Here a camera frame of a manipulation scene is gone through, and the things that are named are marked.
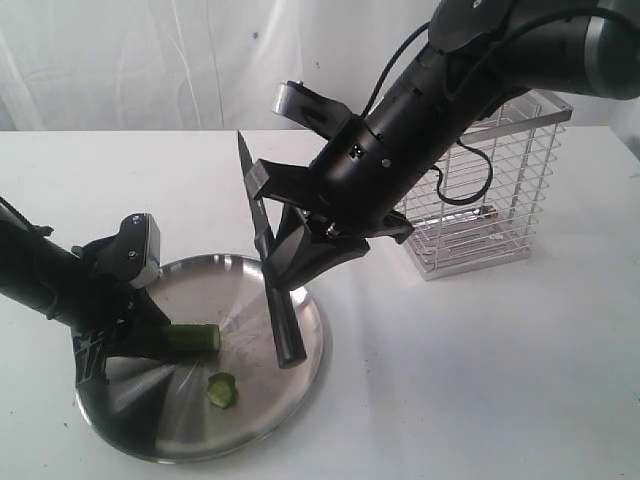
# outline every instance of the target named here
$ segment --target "table surface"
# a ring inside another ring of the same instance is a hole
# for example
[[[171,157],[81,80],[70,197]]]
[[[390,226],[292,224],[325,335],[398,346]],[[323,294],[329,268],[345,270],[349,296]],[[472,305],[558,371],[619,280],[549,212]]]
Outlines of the table surface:
[[[306,164],[309,132],[247,132]],[[66,328],[0,298],[0,478],[640,478],[640,163],[570,128],[529,260],[424,282],[403,248],[309,285],[327,368],[267,440],[167,466],[103,443],[75,404]],[[65,248],[154,214],[164,262],[255,255],[234,132],[0,134],[0,192]]]

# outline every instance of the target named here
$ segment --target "metal rack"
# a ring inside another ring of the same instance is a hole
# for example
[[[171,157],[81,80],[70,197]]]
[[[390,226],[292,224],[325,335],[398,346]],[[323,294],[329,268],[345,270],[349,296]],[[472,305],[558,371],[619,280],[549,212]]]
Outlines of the metal rack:
[[[425,175],[398,206],[414,225],[405,243],[414,263],[433,279],[527,258],[546,177],[560,146],[557,135],[573,109],[550,92],[532,91],[503,105],[462,137],[482,149],[494,167],[487,194],[468,207],[454,207],[436,194],[437,176]],[[486,162],[458,146],[439,161],[442,192],[463,198],[482,187]]]

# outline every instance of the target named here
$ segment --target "metal plate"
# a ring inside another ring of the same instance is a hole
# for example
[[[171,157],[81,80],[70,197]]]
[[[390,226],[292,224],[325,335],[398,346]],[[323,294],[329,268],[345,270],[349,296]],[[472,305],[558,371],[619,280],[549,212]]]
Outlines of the metal plate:
[[[276,362],[260,263],[207,255],[171,263],[149,287],[174,323],[216,323],[218,356],[178,365],[110,358],[109,385],[78,391],[80,408],[108,443],[145,460],[180,463],[231,453],[264,438],[300,405],[322,360],[318,310],[306,290],[292,292],[307,360],[290,370]],[[218,371],[237,378],[236,404],[220,410],[205,397]]]

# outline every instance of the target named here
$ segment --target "white curtain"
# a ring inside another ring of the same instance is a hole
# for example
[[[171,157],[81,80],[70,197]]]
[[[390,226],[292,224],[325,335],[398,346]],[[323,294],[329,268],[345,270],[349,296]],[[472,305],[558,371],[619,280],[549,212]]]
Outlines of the white curtain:
[[[287,80],[358,110],[437,3],[0,0],[0,130],[291,127],[270,112]],[[579,123],[615,107],[571,101]]]

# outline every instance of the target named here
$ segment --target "knife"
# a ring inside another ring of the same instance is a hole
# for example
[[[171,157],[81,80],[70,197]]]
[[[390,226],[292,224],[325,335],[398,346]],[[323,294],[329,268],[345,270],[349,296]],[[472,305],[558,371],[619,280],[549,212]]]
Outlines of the knife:
[[[251,159],[251,153],[249,153],[247,143],[239,131],[238,151],[240,153],[242,175],[246,178],[253,167],[253,160]],[[268,268],[267,258],[273,248],[275,238],[269,225],[269,218],[264,208],[264,202],[262,200],[255,200],[249,192],[247,192],[247,199],[249,200],[249,209],[251,210],[251,218],[253,219],[253,228],[256,232],[253,244],[262,262],[262,274],[264,277],[265,293],[267,294],[267,303],[269,305],[269,314],[271,316],[271,330],[276,346],[278,366],[280,368],[293,368],[307,359],[307,352],[305,351],[302,335],[300,334],[300,326],[298,325],[298,319],[296,318],[293,303],[291,302],[291,294],[288,290],[273,288],[270,280],[271,275],[268,271],[265,271],[266,268]]]

